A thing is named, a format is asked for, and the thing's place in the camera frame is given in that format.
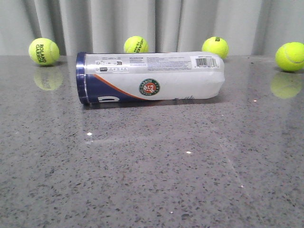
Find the Wilson tennis ball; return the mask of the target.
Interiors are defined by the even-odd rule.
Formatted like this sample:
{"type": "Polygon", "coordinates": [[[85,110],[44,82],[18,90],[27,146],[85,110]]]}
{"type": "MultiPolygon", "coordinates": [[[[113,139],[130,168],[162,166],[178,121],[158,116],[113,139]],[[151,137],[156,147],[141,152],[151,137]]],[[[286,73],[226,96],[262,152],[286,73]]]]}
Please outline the Wilson tennis ball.
{"type": "Polygon", "coordinates": [[[222,59],[225,59],[228,55],[229,47],[225,39],[210,37],[203,43],[202,51],[216,54],[222,59]]]}

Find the grey pleated curtain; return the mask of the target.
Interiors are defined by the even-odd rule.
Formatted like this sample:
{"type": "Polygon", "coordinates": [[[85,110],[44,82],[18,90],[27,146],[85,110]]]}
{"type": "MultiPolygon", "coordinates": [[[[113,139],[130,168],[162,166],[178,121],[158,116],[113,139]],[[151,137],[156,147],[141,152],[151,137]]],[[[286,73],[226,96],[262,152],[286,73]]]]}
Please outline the grey pleated curtain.
{"type": "Polygon", "coordinates": [[[0,53],[27,55],[36,38],[56,42],[62,55],[121,53],[131,36],[151,52],[199,51],[212,36],[229,55],[271,56],[304,40],[301,0],[3,0],[0,53]]]}

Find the Roland Garros tennis ball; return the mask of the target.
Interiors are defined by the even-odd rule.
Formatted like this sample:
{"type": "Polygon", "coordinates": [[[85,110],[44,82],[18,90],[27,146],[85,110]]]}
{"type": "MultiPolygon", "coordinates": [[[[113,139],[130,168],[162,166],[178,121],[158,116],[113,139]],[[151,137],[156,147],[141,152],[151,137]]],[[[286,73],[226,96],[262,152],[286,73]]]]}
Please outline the Roland Garros tennis ball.
{"type": "Polygon", "coordinates": [[[41,66],[50,66],[56,63],[60,57],[57,44],[48,38],[37,38],[29,46],[30,58],[41,66]]]}

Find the plain yellow tennis ball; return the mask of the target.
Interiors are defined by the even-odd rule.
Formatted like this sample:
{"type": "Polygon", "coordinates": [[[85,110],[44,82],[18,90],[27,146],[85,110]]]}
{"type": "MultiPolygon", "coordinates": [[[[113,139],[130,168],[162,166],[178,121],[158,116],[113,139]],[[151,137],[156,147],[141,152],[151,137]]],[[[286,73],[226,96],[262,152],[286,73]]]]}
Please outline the plain yellow tennis ball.
{"type": "Polygon", "coordinates": [[[276,64],[284,71],[295,72],[304,67],[304,44],[289,42],[283,44],[275,54],[276,64]]]}

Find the white blue tennis ball can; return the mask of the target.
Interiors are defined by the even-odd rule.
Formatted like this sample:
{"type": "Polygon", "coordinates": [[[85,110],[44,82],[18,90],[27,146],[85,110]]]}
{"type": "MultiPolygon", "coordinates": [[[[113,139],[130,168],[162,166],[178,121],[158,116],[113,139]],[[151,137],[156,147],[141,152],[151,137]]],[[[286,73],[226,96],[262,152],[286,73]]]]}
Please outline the white blue tennis ball can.
{"type": "Polygon", "coordinates": [[[76,57],[76,84],[84,105],[209,99],[224,82],[224,62],[209,52],[80,52],[76,57]]]}

